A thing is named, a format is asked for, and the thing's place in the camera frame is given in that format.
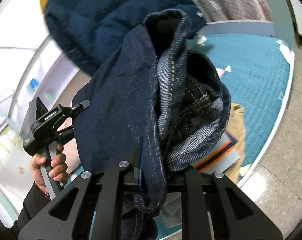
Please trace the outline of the person black sleeve forearm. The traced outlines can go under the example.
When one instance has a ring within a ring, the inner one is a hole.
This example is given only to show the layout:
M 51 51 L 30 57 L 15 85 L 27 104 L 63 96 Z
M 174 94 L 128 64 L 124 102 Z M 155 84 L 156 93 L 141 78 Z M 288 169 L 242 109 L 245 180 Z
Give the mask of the person black sleeve forearm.
M 49 202 L 48 194 L 42 191 L 36 183 L 33 183 L 30 191 L 28 192 L 24 202 L 23 208 L 14 222 L 13 226 L 8 229 L 11 235 L 18 239 L 21 229 L 35 217 Z

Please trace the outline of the person left hand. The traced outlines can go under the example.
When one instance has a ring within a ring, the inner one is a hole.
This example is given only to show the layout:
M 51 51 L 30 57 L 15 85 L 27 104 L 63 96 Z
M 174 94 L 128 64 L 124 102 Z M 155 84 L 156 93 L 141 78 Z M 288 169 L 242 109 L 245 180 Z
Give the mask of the person left hand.
M 48 176 L 57 182 L 67 181 L 67 164 L 66 155 L 63 154 L 64 147 L 61 144 L 57 145 L 57 155 L 51 160 L 51 167 Z M 41 175 L 40 168 L 46 163 L 46 158 L 36 153 L 30 160 L 30 170 L 37 188 L 42 192 L 47 192 L 43 176 Z

